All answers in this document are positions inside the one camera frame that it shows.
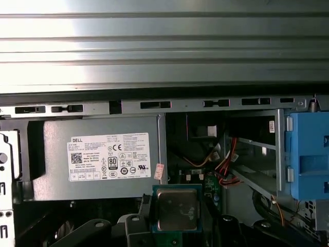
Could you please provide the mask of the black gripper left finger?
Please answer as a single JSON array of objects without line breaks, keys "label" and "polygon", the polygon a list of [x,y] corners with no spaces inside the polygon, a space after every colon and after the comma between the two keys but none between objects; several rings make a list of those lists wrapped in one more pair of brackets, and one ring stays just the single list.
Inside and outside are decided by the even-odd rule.
[{"label": "black gripper left finger", "polygon": [[112,225],[104,219],[93,219],[52,246],[155,246],[150,227],[152,196],[143,195],[139,213],[124,215]]}]

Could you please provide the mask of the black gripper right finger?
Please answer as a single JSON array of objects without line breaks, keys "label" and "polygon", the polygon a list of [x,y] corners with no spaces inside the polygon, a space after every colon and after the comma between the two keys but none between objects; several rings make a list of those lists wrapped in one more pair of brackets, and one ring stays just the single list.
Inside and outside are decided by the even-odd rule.
[{"label": "black gripper right finger", "polygon": [[209,197],[203,199],[203,246],[320,246],[291,227],[259,220],[252,226],[222,215]]}]

